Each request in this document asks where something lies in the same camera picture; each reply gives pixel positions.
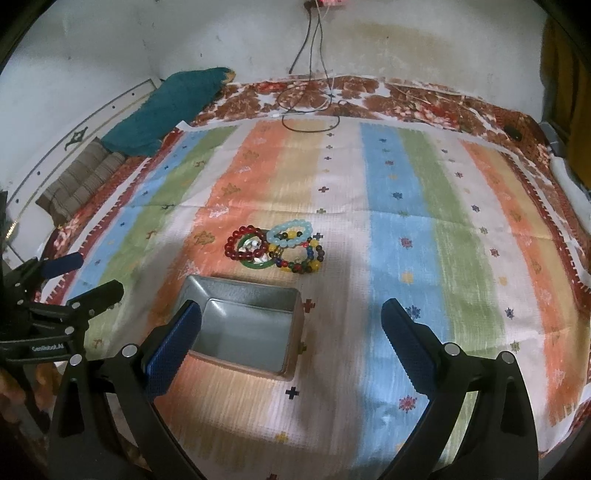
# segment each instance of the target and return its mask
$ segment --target mattress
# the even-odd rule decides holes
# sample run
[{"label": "mattress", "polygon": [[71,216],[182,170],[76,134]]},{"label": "mattress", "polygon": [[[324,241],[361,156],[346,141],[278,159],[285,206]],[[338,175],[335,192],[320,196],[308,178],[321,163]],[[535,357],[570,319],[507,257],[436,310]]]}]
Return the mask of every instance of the mattress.
[{"label": "mattress", "polygon": [[[512,351],[548,452],[589,410],[589,238],[535,122],[440,86],[339,77],[328,109],[285,118],[328,129],[302,134],[275,105],[299,82],[227,85],[157,155],[120,172],[50,245],[53,255],[82,252],[85,266],[41,299],[121,281],[123,302],[86,336],[88,356],[100,358],[165,323],[190,274],[301,292],[292,380],[188,356],[156,400],[210,479],[377,478],[427,405],[381,330],[391,297],[441,341],[480,356]],[[318,87],[299,108],[324,103]],[[326,251],[318,272],[252,270],[224,255],[241,225],[296,218]]]}]

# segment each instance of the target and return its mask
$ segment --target blue stripe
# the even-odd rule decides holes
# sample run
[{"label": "blue stripe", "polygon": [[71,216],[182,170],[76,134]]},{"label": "blue stripe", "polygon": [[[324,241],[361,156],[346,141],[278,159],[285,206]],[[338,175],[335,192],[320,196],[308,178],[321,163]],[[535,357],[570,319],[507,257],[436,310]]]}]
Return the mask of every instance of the blue stripe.
[{"label": "blue stripe", "polygon": [[160,165],[146,176],[144,182],[137,187],[129,203],[121,208],[118,217],[113,220],[111,227],[103,234],[98,246],[85,258],[84,266],[77,273],[76,281],[69,291],[68,298],[76,297],[98,285],[110,258],[121,247],[142,208],[150,204],[152,197],[166,181],[166,177],[183,162],[187,153],[206,134],[207,131],[184,134],[182,139],[163,158]]},{"label": "blue stripe", "polygon": [[[413,389],[382,330],[382,304],[396,298],[405,308],[420,309],[415,320],[429,325],[441,340],[448,338],[449,320],[433,220],[401,138],[395,128],[374,124],[362,124],[361,136],[370,210],[370,293],[361,385],[363,426],[353,476],[365,479],[376,478],[390,463],[396,445],[412,432],[428,402]],[[412,284],[401,281],[404,272],[413,274]],[[400,408],[407,396],[417,399],[409,411]]]}]

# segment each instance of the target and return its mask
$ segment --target white headboard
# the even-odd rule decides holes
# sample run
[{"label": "white headboard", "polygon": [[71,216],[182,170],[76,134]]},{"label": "white headboard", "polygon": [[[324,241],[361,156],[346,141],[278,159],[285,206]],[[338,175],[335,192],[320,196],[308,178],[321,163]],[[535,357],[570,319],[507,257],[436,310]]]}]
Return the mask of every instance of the white headboard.
[{"label": "white headboard", "polygon": [[43,191],[59,178],[88,143],[103,137],[134,113],[159,86],[160,81],[148,79],[122,93],[61,134],[8,183],[7,216],[15,222],[15,227],[2,257],[9,267],[15,268],[31,257],[40,256],[54,229],[49,214],[35,203]]}]

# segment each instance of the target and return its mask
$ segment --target metal bolt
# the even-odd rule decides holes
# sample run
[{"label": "metal bolt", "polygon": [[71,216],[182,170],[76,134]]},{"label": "metal bolt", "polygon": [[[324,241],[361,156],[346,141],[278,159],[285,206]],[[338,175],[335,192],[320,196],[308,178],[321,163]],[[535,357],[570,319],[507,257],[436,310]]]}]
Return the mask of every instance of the metal bolt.
[{"label": "metal bolt", "polygon": [[460,355],[460,347],[458,347],[455,343],[446,343],[443,349],[446,351],[448,355],[456,356]]},{"label": "metal bolt", "polygon": [[80,362],[82,362],[82,355],[79,353],[75,353],[74,355],[72,355],[70,357],[70,365],[75,367],[76,365],[78,365]]},{"label": "metal bolt", "polygon": [[127,357],[127,358],[129,358],[130,356],[134,356],[137,352],[138,352],[138,348],[133,343],[130,343],[129,345],[125,345],[123,347],[123,350],[121,350],[121,353],[123,354],[123,356]]},{"label": "metal bolt", "polygon": [[506,364],[512,364],[515,361],[515,356],[511,352],[501,353],[501,358]]}]

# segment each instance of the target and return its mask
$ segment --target silver tray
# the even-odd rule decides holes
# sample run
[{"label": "silver tray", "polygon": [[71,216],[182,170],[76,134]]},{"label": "silver tray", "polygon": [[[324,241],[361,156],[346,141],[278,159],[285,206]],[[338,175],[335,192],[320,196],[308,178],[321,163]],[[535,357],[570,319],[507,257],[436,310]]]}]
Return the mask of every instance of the silver tray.
[{"label": "silver tray", "polygon": [[203,316],[189,354],[249,374],[293,378],[304,325],[295,288],[190,275],[175,311],[186,300],[199,304]]}]

